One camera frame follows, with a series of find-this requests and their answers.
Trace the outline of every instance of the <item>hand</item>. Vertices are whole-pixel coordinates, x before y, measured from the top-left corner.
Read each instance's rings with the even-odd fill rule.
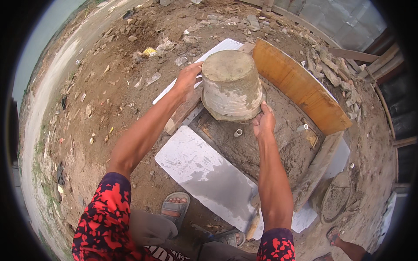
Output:
[[[274,126],[276,125],[276,118],[271,107],[265,101],[261,103],[261,109],[263,111],[252,119],[256,139],[259,139],[264,134],[273,134]]]
[[[173,90],[178,91],[183,96],[183,101],[186,101],[193,94],[194,85],[202,81],[202,77],[196,78],[202,72],[202,64],[203,62],[191,64],[178,74]]]

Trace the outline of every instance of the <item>pvc pipe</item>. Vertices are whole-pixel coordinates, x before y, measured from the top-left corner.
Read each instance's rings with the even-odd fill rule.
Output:
[[[301,132],[301,131],[306,130],[306,129],[308,129],[308,125],[307,124],[304,124],[304,125],[299,126],[296,129],[296,132]]]
[[[237,131],[234,133],[234,137],[239,137],[242,135],[242,129],[237,129]]]

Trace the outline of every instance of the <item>gray wall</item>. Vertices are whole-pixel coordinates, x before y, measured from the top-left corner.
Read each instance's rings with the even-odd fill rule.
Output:
[[[274,4],[299,15],[349,50],[364,51],[386,28],[369,0],[275,0]]]
[[[18,102],[18,111],[20,111],[24,91],[42,51],[70,14],[84,2],[85,0],[55,0],[34,28],[16,69],[12,97]]]

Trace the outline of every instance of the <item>trowel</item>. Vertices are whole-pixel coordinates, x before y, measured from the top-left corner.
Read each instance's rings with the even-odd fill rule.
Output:
[[[247,240],[252,239],[252,236],[254,235],[255,230],[258,227],[258,223],[260,223],[260,195],[257,193],[252,200],[251,200],[251,206],[253,206],[257,210],[257,214],[254,216],[254,218],[251,221],[251,225],[247,230],[247,233],[245,234],[245,238]]]

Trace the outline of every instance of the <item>wooden trowel handle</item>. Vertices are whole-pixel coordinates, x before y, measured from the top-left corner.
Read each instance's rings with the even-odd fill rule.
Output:
[[[254,235],[254,232],[257,229],[259,222],[260,222],[260,213],[257,212],[255,217],[251,221],[250,228],[248,229],[247,233],[245,234],[245,238],[247,240],[252,239],[252,236]]]

